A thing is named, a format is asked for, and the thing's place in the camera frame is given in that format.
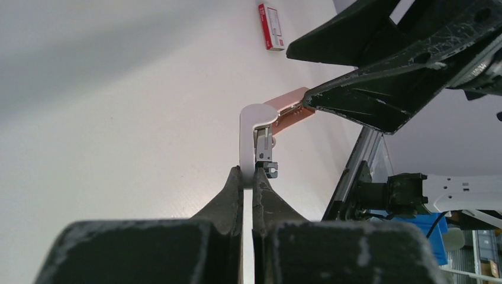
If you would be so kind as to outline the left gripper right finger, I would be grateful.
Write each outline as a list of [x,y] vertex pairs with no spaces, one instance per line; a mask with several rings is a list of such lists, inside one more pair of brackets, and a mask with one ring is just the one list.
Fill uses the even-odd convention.
[[253,177],[256,283],[446,283],[424,234],[406,222],[311,222]]

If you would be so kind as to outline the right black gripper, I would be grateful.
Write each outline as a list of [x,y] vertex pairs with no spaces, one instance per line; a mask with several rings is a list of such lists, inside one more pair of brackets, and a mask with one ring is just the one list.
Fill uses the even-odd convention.
[[444,90],[501,96],[501,1],[409,1],[404,48],[306,92],[303,104],[394,134]]

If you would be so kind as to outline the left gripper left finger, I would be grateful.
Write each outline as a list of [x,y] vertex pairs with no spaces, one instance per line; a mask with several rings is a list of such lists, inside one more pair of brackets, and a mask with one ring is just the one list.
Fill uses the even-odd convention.
[[191,218],[88,220],[56,238],[36,283],[242,283],[243,176]]

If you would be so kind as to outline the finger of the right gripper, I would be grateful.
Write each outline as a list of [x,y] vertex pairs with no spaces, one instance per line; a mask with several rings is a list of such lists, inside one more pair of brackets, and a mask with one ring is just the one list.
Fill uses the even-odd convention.
[[404,37],[390,15],[399,2],[355,1],[334,18],[292,41],[287,58],[364,67],[404,48]]

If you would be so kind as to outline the small pink white stapler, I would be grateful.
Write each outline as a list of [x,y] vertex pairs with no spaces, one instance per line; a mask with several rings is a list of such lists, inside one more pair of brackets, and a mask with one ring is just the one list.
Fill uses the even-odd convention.
[[304,111],[301,104],[308,88],[301,87],[270,99],[262,104],[251,104],[240,112],[239,166],[243,174],[243,282],[257,283],[255,263],[257,253],[252,238],[252,181],[258,168],[262,167],[265,177],[278,176],[278,164],[273,161],[272,150],[276,144],[274,135],[299,121],[313,115]]

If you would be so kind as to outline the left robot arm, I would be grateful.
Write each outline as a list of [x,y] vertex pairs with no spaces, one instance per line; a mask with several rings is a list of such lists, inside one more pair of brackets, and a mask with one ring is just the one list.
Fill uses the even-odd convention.
[[222,190],[181,220],[81,221],[53,243],[36,283],[243,283],[244,188],[251,189],[256,283],[445,283],[429,233],[409,219],[464,211],[501,226],[501,177],[402,173],[372,181],[362,162],[311,222],[233,167]]

